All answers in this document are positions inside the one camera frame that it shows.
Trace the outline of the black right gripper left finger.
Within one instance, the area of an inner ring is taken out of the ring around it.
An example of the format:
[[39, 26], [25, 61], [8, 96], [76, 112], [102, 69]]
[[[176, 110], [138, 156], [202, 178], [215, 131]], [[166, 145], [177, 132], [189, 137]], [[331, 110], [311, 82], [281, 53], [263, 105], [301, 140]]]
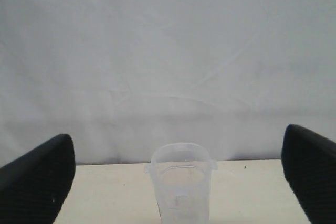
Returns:
[[1, 223], [54, 223], [75, 172], [68, 134], [56, 135], [1, 167]]

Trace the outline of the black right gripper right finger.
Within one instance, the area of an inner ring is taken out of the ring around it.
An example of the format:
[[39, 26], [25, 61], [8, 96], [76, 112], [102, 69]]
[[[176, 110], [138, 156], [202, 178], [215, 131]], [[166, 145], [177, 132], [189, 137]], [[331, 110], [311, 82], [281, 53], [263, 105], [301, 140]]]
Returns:
[[283, 137], [281, 163], [310, 223], [335, 223], [335, 142], [290, 124]]

